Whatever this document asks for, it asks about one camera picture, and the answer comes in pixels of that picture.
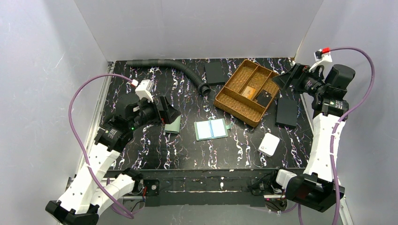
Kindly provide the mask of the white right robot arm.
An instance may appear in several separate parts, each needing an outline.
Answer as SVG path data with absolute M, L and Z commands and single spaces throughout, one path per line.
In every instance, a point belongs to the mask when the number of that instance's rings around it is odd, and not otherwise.
M 275 183 L 288 200 L 319 212 L 333 206 L 338 200 L 336 196 L 343 197 L 345 192 L 334 179 L 330 157 L 337 155 L 339 136 L 348 118 L 345 113 L 349 110 L 344 96 L 356 74 L 348 66 L 335 64 L 323 77 L 323 69 L 297 63 L 286 74 L 273 78 L 282 89 L 292 85 L 296 93 L 307 93 L 314 99 L 314 136 L 307 167 L 299 175 L 279 169 Z

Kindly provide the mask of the orange card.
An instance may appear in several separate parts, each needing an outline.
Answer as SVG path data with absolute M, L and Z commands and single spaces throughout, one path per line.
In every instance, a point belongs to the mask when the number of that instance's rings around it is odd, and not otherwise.
M 246 97 L 247 99 L 252 99 L 256 92 L 256 89 L 250 86 L 246 86 L 245 89 L 242 91 L 242 95 Z

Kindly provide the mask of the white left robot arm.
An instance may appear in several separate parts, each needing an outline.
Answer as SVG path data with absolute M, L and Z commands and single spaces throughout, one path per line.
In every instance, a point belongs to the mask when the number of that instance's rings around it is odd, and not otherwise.
M 63 225 L 95 225 L 108 207 L 122 206 L 120 197 L 138 191 L 143 174 L 134 169 L 124 170 L 106 186 L 100 182 L 133 139 L 135 129 L 150 122 L 171 124 L 180 116 L 165 96 L 159 99 L 157 105 L 145 97 L 128 95 L 121 108 L 107 117 L 95 136 L 94 149 L 84 152 L 84 166 L 65 193 L 48 202 L 45 210 L 55 220 Z

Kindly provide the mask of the mint green snap card holder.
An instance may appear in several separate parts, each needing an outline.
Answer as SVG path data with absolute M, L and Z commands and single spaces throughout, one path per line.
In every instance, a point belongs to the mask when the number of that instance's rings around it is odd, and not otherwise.
M 194 122 L 196 141 L 225 138 L 234 122 L 226 123 L 225 119 L 215 119 Z

